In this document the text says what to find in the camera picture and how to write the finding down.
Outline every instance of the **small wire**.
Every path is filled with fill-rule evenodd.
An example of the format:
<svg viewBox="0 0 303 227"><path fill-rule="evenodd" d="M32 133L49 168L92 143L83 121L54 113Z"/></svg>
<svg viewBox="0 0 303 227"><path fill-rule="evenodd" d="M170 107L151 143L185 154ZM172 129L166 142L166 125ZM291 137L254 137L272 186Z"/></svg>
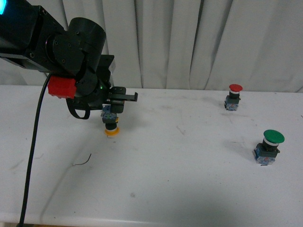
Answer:
<svg viewBox="0 0 303 227"><path fill-rule="evenodd" d="M46 91L47 84L49 82L49 79L51 78L51 73L47 76L38 101L37 110L36 110L36 117L35 117L35 123L34 123L34 130L33 130L33 137L32 137L32 144L29 152L29 158L28 158L28 165L27 165L27 175L25 179L25 187L24 187L24 195L23 195L23 203L22 203L22 210L20 215L20 221L17 227L23 227L24 219L25 219L25 213L27 210L27 199L28 199L28 191L29 191L29 182L30 182L30 174L32 170L32 163L34 158L34 151L35 151L35 145L36 145L36 138L37 138L37 130L38 130L38 123L39 123L39 116L40 116L40 110L42 105L42 100L44 97L44 93Z"/></svg>
<svg viewBox="0 0 303 227"><path fill-rule="evenodd" d="M85 163L87 163L87 162L89 161L90 156L91 156L91 154L89 155L89 158L87 159L87 161L86 161L86 162L84 162L84 163L82 163L82 164L74 164L74 165L72 165L72 166L81 166L81 165L84 165Z"/></svg>

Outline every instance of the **cyan light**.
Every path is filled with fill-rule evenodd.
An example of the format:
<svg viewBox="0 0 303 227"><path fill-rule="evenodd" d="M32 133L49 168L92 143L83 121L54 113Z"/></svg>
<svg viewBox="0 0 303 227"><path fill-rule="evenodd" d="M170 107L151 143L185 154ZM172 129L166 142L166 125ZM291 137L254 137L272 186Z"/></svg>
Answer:
<svg viewBox="0 0 303 227"><path fill-rule="evenodd" d="M2 15L4 13L6 4L7 4L6 0L0 0L0 15Z"/></svg>

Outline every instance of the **black strap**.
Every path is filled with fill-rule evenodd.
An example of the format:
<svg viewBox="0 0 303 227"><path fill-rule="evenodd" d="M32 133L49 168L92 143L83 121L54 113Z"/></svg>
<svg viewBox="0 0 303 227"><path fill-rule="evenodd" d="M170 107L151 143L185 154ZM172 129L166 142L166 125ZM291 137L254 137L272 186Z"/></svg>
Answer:
<svg viewBox="0 0 303 227"><path fill-rule="evenodd" d="M80 117L77 114L75 106L74 106L74 102L73 102L72 99L67 98L66 99L66 104L67 104L68 110L70 111L71 115L73 115L75 118L84 119L84 120L89 118L90 108L89 108L89 105L87 103L81 102L81 103L77 104L78 106L81 105L81 109L83 109L85 111L84 117Z"/></svg>

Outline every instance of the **white table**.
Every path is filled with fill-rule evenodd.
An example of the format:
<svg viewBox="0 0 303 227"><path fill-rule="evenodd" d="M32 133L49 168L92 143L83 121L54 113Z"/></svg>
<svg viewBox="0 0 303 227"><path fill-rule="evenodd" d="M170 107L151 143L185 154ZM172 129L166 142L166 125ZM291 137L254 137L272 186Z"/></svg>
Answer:
<svg viewBox="0 0 303 227"><path fill-rule="evenodd" d="M0 221L18 222L40 87L0 86ZM42 105L26 222L69 226L303 226L303 94L128 89L120 134L99 111ZM285 136L271 166L263 132Z"/></svg>

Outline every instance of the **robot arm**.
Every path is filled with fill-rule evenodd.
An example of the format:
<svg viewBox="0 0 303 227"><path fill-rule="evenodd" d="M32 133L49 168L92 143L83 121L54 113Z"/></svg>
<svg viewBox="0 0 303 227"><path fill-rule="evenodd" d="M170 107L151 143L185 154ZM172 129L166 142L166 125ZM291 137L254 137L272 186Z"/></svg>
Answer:
<svg viewBox="0 0 303 227"><path fill-rule="evenodd" d="M125 101L137 101L137 93L130 96L125 87L111 87L114 56L101 54L106 33L98 24L78 17L65 31L42 6L26 0L0 1L4 2L0 57L25 69L51 73L49 93L66 98L74 117L88 119L90 110L102 110L104 105L106 113L119 114ZM75 110L86 114L79 117ZM117 117L102 118L107 128L114 128Z"/></svg>

